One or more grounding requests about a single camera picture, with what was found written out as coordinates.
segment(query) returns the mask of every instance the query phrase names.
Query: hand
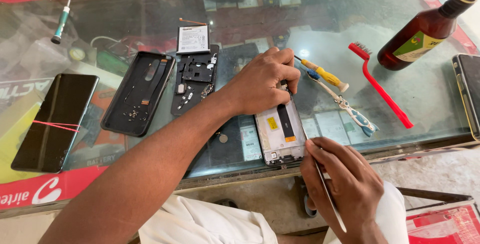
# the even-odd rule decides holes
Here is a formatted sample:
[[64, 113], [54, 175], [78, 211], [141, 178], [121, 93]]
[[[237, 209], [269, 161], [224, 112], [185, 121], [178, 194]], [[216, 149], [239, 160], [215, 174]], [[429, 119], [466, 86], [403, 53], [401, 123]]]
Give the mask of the hand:
[[288, 88], [297, 93], [300, 71], [293, 67], [293, 50], [277, 47], [257, 55], [218, 94], [234, 115], [253, 115], [279, 104], [287, 104], [290, 94], [277, 89], [277, 83], [287, 80]]
[[[310, 209], [317, 209], [338, 239], [344, 243], [387, 243], [375, 223], [375, 212], [384, 193], [383, 180], [351, 146], [325, 137], [307, 140], [300, 171], [307, 185]], [[315, 160], [331, 179], [326, 184], [346, 227], [341, 229], [324, 193]]]

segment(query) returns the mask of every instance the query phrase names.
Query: white clothing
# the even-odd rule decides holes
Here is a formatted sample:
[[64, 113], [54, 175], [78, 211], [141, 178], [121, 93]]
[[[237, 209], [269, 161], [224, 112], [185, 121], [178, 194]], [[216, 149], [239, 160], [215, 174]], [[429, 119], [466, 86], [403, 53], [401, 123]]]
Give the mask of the white clothing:
[[[401, 193], [384, 181], [385, 193], [375, 221], [390, 244], [407, 244], [406, 213]], [[260, 213], [171, 195], [138, 230], [141, 244], [278, 244]], [[328, 229], [323, 244], [337, 244]]]

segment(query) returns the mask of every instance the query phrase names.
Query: green screwdriver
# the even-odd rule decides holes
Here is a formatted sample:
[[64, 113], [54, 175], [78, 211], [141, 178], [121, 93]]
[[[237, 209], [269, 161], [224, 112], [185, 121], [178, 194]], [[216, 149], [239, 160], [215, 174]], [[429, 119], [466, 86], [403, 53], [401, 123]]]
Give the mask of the green screwdriver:
[[67, 22], [68, 18], [68, 13], [70, 12], [70, 0], [67, 2], [67, 6], [63, 8], [63, 12], [60, 16], [60, 20], [58, 20], [58, 28], [57, 31], [55, 32], [55, 35], [50, 39], [51, 42], [55, 44], [60, 44], [60, 41], [62, 40], [62, 32], [63, 32], [63, 27], [65, 27], [65, 23]]

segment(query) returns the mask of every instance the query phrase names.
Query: brown glass bottle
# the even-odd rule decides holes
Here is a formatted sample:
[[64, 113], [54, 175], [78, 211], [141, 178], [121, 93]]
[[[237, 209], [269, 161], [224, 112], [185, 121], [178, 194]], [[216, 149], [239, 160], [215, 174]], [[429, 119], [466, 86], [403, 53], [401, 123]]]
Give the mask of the brown glass bottle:
[[378, 62], [390, 70], [406, 68], [450, 36], [457, 17], [476, 1], [447, 0], [439, 8], [419, 12], [378, 52]]

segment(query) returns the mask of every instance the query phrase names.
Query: glass table top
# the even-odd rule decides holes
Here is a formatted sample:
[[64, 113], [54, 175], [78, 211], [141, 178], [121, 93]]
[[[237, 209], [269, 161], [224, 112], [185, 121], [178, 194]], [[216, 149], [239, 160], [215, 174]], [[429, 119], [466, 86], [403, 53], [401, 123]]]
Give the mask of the glass table top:
[[[294, 100], [309, 137], [326, 136], [359, 150], [372, 150], [470, 132], [451, 67], [451, 58], [466, 52], [456, 39], [448, 38], [401, 71], [386, 70], [376, 60], [376, 52], [397, 31], [429, 8], [423, 0], [71, 0], [62, 43], [55, 45], [50, 38], [65, 3], [0, 5], [4, 22], [0, 27], [0, 113], [30, 88], [46, 93], [58, 73], [100, 77], [88, 117], [81, 123], [88, 132], [69, 154], [65, 170], [111, 164], [143, 139], [101, 130], [99, 122], [136, 51], [175, 55], [177, 29], [185, 25], [179, 18], [210, 24], [211, 44], [220, 46], [216, 90], [258, 53], [272, 46], [290, 47], [297, 56], [348, 83], [343, 98], [380, 128], [373, 137], [365, 136], [296, 62], [302, 76]], [[478, 40], [473, 32], [468, 35]], [[371, 75], [405, 111], [413, 128], [402, 125], [363, 76], [363, 60], [348, 50], [351, 42], [361, 42], [373, 51]], [[82, 52], [84, 59], [75, 60]], [[171, 114], [175, 72], [147, 136], [175, 118]], [[265, 168], [253, 116], [232, 118], [218, 132], [185, 177]], [[220, 134], [227, 135], [227, 142], [220, 142]], [[9, 168], [15, 152], [0, 155]]]

